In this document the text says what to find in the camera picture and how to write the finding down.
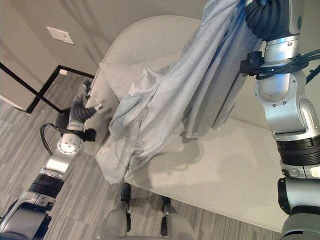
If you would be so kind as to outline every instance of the robotic arm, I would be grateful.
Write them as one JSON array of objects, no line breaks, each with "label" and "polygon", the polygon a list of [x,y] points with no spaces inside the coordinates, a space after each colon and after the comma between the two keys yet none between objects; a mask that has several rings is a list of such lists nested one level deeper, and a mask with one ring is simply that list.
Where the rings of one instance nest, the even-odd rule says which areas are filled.
[{"label": "robotic arm", "polygon": [[56,202],[56,197],[67,179],[68,169],[84,150],[84,141],[95,139],[95,134],[91,134],[92,130],[85,131],[85,121],[92,117],[102,105],[85,108],[84,99],[89,89],[89,81],[81,84],[71,109],[67,109],[67,114],[63,115],[69,118],[61,121],[58,116],[57,123],[65,126],[56,150],[48,158],[29,190],[25,191],[6,212],[0,224],[1,240],[42,240],[44,238],[52,219],[47,212]]},{"label": "robotic arm", "polygon": [[264,58],[248,54],[241,73],[257,75],[254,93],[281,156],[278,202],[289,215],[282,240],[320,239],[320,123],[301,71],[320,51],[299,55],[303,13],[303,0],[245,1],[247,25],[266,47]]}]

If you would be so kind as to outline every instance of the light switch plate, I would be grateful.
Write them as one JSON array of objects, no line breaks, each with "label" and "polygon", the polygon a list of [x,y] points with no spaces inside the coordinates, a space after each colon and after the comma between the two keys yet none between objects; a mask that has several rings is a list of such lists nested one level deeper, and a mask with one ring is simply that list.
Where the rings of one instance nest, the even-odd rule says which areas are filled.
[{"label": "light switch plate", "polygon": [[47,26],[46,28],[48,29],[48,31],[50,32],[50,34],[52,35],[52,37],[54,39],[61,40],[61,41],[68,43],[68,44],[74,44],[74,41],[72,41],[68,32],[62,31],[59,29],[55,29],[55,28],[52,28],[49,26]]}]

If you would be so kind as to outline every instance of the white pillow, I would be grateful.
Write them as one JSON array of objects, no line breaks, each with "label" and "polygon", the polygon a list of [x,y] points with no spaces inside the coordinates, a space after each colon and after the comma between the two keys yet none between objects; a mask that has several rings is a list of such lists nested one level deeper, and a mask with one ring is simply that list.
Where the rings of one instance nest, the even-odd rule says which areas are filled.
[{"label": "white pillow", "polygon": [[177,52],[131,65],[102,62],[99,66],[110,88],[121,101],[128,94],[132,83],[142,74],[145,68],[160,70],[171,63],[179,61],[180,55],[181,52]]}]

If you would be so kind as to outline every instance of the light blue cloth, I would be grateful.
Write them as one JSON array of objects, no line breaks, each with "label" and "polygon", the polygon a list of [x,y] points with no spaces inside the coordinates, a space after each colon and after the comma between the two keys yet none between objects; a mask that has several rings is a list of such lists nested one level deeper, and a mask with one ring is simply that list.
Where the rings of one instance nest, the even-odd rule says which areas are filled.
[{"label": "light blue cloth", "polygon": [[185,129],[196,138],[221,126],[244,83],[240,61],[260,44],[247,28],[244,0],[209,0],[181,60],[143,70],[120,102],[96,155],[105,179],[119,183]]}]

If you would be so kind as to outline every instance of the gray carpet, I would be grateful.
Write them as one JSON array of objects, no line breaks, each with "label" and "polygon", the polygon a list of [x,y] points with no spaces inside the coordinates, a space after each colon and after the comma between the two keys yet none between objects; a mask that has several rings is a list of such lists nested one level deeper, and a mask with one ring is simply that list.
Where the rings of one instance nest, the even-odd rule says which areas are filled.
[{"label": "gray carpet", "polygon": [[[60,108],[69,107],[83,76],[59,75],[45,96]],[[0,215],[27,190],[45,164],[48,153],[39,129],[54,123],[56,112],[42,101],[31,115],[0,101]],[[46,130],[51,149],[59,134]],[[92,240],[104,216],[120,201],[119,185],[109,185],[93,156],[81,155],[57,197],[46,240]],[[160,236],[161,198],[132,188],[130,235]],[[280,234],[182,202],[172,201],[193,226],[199,240],[277,240]]]}]

